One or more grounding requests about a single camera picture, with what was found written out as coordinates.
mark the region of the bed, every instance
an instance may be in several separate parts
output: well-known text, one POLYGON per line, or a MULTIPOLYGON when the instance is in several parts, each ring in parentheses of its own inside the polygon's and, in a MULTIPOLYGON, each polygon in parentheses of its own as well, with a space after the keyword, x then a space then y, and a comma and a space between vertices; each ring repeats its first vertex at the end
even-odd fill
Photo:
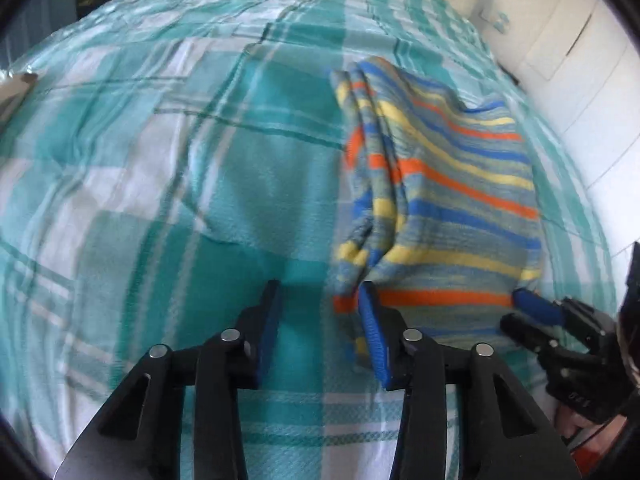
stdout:
MULTIPOLYGON (((0 137, 0 410, 46 472, 147 348, 201 343, 278 278, 271 371, 240 395, 250 478, 387 478, 402 392, 354 366, 332 309, 351 199, 329 72, 369 56, 469 107, 501 96, 532 166, 537 289, 615 311, 571 158, 445 0, 113 0, 14 63, 39 81, 0 137)), ((192 415, 188 399, 185 436, 192 415)))

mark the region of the green checkered blanket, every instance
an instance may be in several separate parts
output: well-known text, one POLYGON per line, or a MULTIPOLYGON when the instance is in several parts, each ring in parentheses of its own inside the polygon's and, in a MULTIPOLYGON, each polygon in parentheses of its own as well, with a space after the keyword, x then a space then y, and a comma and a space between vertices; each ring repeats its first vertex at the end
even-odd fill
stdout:
POLYGON ((240 395, 250 477, 388 477, 402 392, 353 369, 329 287, 351 205, 328 75, 368 56, 468 107, 501 96, 532 161, 542 293, 614 307, 574 164, 443 0, 114 0, 12 67, 40 80, 0 136, 0 409, 44 469, 146 348, 203 342, 279 278, 271 371, 240 395))

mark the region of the cable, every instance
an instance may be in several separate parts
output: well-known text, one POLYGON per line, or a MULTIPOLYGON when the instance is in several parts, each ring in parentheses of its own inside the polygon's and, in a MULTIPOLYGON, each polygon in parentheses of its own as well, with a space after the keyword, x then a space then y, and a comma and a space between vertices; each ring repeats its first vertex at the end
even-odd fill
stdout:
MULTIPOLYGON (((585 444, 587 444, 588 442, 590 442, 591 440, 593 440, 594 438, 596 438, 600 433, 602 433, 607 426, 609 426, 609 424, 611 424, 613 422, 613 419, 616 418, 618 416, 618 414, 616 413, 615 415, 613 415, 609 420, 607 420, 602 426, 600 426, 596 431, 594 431, 593 433, 591 433, 587 438, 585 438, 580 444, 577 444, 576 446, 572 447, 569 452, 573 453, 574 451, 576 451, 577 449, 580 449, 582 446, 584 446, 585 444)), ((571 441, 569 441, 567 443, 570 444, 575 438, 575 435, 571 438, 571 441)))

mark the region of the bedsheet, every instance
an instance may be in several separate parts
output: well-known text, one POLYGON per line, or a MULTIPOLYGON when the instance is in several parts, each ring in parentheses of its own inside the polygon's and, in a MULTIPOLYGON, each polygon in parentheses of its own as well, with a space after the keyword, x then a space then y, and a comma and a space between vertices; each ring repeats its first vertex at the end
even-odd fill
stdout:
MULTIPOLYGON (((250 477, 387 478, 402 392, 353 369, 328 286, 350 208, 328 74, 368 56, 469 107, 502 96, 532 161, 540 291, 614 307, 574 164, 443 0, 114 0, 13 65, 40 80, 0 136, 0 409, 44 469, 145 349, 201 343, 279 278, 271 371, 240 395, 250 477)), ((188 397, 184 478, 192 413, 188 397)))

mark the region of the metal pin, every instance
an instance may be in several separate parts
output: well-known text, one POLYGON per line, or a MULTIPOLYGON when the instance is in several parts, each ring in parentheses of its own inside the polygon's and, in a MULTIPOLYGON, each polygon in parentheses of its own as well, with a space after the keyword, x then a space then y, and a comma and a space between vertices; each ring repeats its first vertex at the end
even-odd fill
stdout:
POLYGON ((149 357, 164 357, 168 349, 167 345, 153 345, 149 349, 149 357))
POLYGON ((482 357, 491 357, 494 354, 494 347, 487 343, 480 343, 476 345, 476 352, 482 357))
POLYGON ((220 339, 222 341, 236 341, 240 338, 240 332, 235 328, 227 328, 222 334, 220 334, 220 339))
POLYGON ((407 328, 402 332, 402 337, 405 341, 420 341, 420 339, 422 339, 422 332, 417 328, 407 328))

